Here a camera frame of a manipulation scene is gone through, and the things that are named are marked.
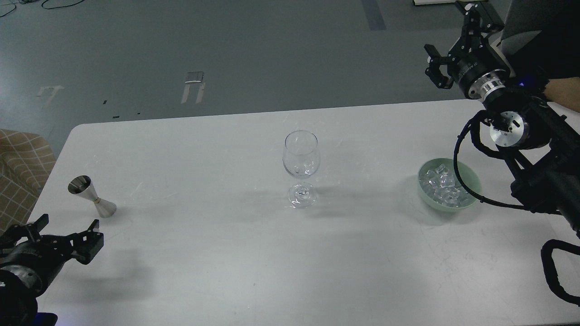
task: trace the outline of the white table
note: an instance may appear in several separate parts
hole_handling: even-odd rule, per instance
[[[89,175],[117,213],[103,249],[69,261],[39,298],[58,325],[530,325],[580,320],[555,297],[540,248],[578,243],[561,216],[478,204],[438,213],[417,195],[427,160],[450,157],[477,101],[390,104],[81,125],[32,213],[44,234],[85,230]],[[568,111],[580,130],[580,117]],[[314,132],[320,199],[290,208],[284,137]],[[460,160],[509,197],[502,161],[467,140]],[[580,293],[575,257],[554,253]]]

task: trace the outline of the jigger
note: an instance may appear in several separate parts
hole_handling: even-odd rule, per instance
[[[95,186],[86,175],[77,176],[68,184],[68,192],[95,203],[97,212],[102,218],[107,218],[117,210],[117,206],[108,200],[97,196]]]

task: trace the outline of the black cable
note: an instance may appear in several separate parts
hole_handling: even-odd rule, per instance
[[[0,18],[7,16],[9,13],[13,12],[14,10],[16,10],[16,4],[14,2],[12,2],[12,0],[10,0],[10,3],[14,6],[14,8],[12,8],[12,10],[10,10],[9,12],[5,13],[4,15],[0,16]]]
[[[66,6],[50,7],[50,8],[44,7],[44,4],[45,4],[45,3],[47,3],[47,2],[49,2],[49,1],[50,1],[50,0],[44,0],[44,1],[41,3],[41,7],[43,7],[44,9],[48,9],[48,10],[51,10],[51,9],[58,9],[58,8],[67,8],[67,7],[72,7],[72,6],[75,6],[75,5],[77,5],[77,4],[81,3],[81,2],[84,2],[85,0],[80,0],[79,2],[73,3],[73,4],[71,4],[71,5],[66,5]]]
[[[560,285],[558,280],[558,271],[556,270],[556,265],[554,264],[554,259],[552,258],[552,252],[554,249],[560,249],[572,253],[574,255],[580,255],[580,247],[569,244],[560,240],[548,240],[542,247],[542,266],[544,269],[544,276],[546,277],[546,283],[550,290],[560,299],[580,306],[580,297],[570,295],[566,290]]]
[[[467,134],[472,131],[472,129],[479,130],[479,128],[474,128],[475,124],[477,124],[479,126],[479,123],[483,122],[484,119],[486,119],[488,117],[489,117],[488,111],[485,111],[485,110],[479,111],[472,119],[470,119],[467,122],[467,124],[463,127],[463,130],[461,130],[461,133],[459,134],[459,136],[457,136],[457,142],[455,143],[455,150],[453,151],[453,170],[455,172],[455,176],[457,177],[457,180],[459,181],[461,186],[470,195],[475,197],[475,199],[478,199],[480,202],[484,202],[486,204],[490,204],[490,205],[498,206],[498,207],[503,207],[503,208],[513,208],[513,209],[519,209],[522,211],[527,211],[527,209],[522,205],[506,204],[504,202],[495,201],[495,200],[489,199],[487,197],[484,197],[481,194],[478,194],[477,192],[475,192],[474,190],[472,190],[469,186],[467,186],[465,184],[465,182],[463,181],[463,178],[461,178],[461,174],[459,174],[459,166],[458,166],[457,162],[458,162],[459,148],[461,147],[461,143],[465,139],[465,136],[467,136]],[[538,213],[562,215],[560,212],[557,212],[557,211],[538,212]]]

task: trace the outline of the black sleeve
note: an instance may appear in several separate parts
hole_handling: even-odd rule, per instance
[[[580,77],[580,1],[572,1],[532,41],[507,59],[516,75],[538,67],[550,79]]]

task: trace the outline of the wine glass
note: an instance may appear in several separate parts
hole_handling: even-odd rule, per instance
[[[307,179],[315,174],[320,166],[318,139],[306,130],[298,130],[286,136],[284,142],[284,168],[297,179]],[[318,194],[308,182],[300,182],[288,190],[288,199],[294,208],[305,208],[312,205]]]

